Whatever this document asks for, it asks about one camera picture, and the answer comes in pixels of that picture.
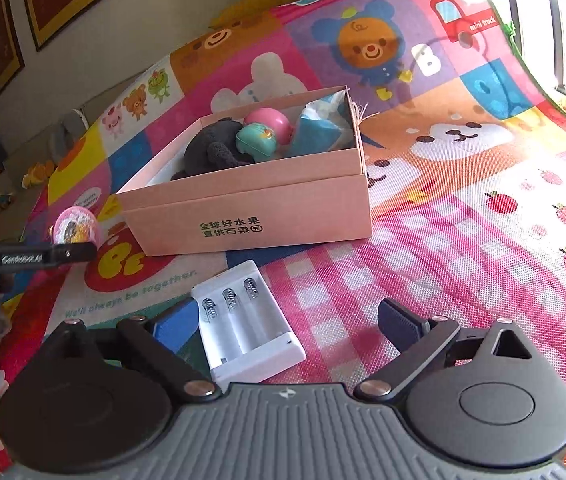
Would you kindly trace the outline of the yellow pudding cup toy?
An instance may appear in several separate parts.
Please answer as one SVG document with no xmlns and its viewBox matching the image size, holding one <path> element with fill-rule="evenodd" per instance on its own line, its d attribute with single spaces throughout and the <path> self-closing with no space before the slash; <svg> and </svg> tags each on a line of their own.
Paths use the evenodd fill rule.
<svg viewBox="0 0 566 480">
<path fill-rule="evenodd" d="M 81 206 L 65 209 L 51 227 L 55 244 L 87 243 L 98 246 L 102 240 L 100 225 L 92 211 Z"/>
</svg>

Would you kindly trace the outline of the white battery charger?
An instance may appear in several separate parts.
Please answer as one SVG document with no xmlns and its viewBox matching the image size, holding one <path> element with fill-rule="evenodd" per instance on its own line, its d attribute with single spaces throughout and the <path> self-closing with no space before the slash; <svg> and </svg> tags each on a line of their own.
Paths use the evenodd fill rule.
<svg viewBox="0 0 566 480">
<path fill-rule="evenodd" d="M 253 261 L 196 285 L 191 295 L 211 377 L 222 390 L 265 382 L 307 359 Z"/>
</svg>

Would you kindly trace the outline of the black plush cat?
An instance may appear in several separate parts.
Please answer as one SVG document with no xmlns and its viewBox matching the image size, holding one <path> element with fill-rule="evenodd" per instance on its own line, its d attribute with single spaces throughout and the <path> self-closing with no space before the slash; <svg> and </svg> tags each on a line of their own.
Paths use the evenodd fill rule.
<svg viewBox="0 0 566 480">
<path fill-rule="evenodd" d="M 202 128 L 187 145 L 184 168 L 171 181 L 253 164 L 255 159 L 236 146 L 237 133 L 242 129 L 241 122 L 228 117 Z"/>
</svg>

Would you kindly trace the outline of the blue white plastic bag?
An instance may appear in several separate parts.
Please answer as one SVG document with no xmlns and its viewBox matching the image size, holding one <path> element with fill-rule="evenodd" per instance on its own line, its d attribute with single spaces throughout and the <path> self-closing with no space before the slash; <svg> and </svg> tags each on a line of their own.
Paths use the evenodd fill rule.
<svg viewBox="0 0 566 480">
<path fill-rule="evenodd" d="M 300 113 L 286 157 L 353 148 L 353 121 L 348 92 L 340 90 L 309 102 Z"/>
</svg>

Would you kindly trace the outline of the pink teal toy figure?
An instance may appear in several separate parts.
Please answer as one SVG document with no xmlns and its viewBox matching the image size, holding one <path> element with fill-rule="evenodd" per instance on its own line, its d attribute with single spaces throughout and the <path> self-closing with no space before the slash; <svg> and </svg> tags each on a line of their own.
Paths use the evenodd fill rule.
<svg viewBox="0 0 566 480">
<path fill-rule="evenodd" d="M 267 162 L 280 146 L 289 144 L 293 132 L 292 123 L 282 112 L 260 107 L 245 117 L 235 145 L 240 153 L 249 155 L 255 162 Z"/>
</svg>

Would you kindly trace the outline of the beige sofa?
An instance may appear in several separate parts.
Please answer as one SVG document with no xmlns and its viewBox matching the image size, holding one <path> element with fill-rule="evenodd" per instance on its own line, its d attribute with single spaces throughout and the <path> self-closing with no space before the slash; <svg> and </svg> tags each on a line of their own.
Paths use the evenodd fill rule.
<svg viewBox="0 0 566 480">
<path fill-rule="evenodd" d="M 92 125 L 106 110 L 106 106 L 119 96 L 137 76 L 138 73 L 123 79 L 74 108 L 82 110 L 89 126 Z M 25 229 L 30 212 L 36 206 L 43 185 L 37 184 L 33 188 L 23 188 L 21 180 L 26 171 L 37 162 L 53 160 L 48 149 L 48 137 L 58 120 L 59 118 L 27 140 L 12 154 L 9 154 L 4 162 L 5 170 L 0 174 L 0 193 L 10 194 L 14 201 L 3 212 L 0 212 L 0 242 L 18 240 Z"/>
</svg>

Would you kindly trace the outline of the colourful cartoon play mat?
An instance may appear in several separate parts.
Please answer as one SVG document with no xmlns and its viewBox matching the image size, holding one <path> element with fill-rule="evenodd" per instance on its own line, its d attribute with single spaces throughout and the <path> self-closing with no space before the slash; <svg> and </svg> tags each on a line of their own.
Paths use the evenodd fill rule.
<svg viewBox="0 0 566 480">
<path fill-rule="evenodd" d="M 346 86 L 365 108 L 367 240 L 150 258 L 118 191 L 198 118 Z M 153 311 L 198 278 L 251 260 L 304 346 L 282 382 L 353 384 L 394 356 L 384 297 L 481 326 L 513 320 L 566 382 L 566 115 L 532 78 L 489 0 L 300 0 L 238 18 L 129 82 L 42 188 L 28 242 L 80 205 L 90 266 L 20 274 L 5 307 L 0 394 L 72 311 L 97 323 Z M 10 464 L 0 443 L 0 471 Z"/>
</svg>

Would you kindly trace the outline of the grey neck pillow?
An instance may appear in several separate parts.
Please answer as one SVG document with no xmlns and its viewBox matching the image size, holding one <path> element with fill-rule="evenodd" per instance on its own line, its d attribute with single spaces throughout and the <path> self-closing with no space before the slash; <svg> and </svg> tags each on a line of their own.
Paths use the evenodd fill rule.
<svg viewBox="0 0 566 480">
<path fill-rule="evenodd" d="M 77 108 L 73 108 L 59 117 L 48 137 L 48 149 L 56 164 L 74 148 L 74 144 L 86 133 L 88 128 L 89 123 L 82 110 Z"/>
</svg>

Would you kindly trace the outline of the pink cardboard box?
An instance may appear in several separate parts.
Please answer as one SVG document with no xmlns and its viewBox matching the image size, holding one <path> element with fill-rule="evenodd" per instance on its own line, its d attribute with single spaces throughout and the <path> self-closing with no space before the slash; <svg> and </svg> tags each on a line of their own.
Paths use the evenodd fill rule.
<svg viewBox="0 0 566 480">
<path fill-rule="evenodd" d="M 342 242 L 372 232 L 368 179 L 351 99 L 338 108 L 351 131 L 337 151 L 257 162 L 175 179 L 194 136 L 221 118 L 240 120 L 245 105 L 195 120 L 117 193 L 123 219 L 149 256 Z"/>
</svg>

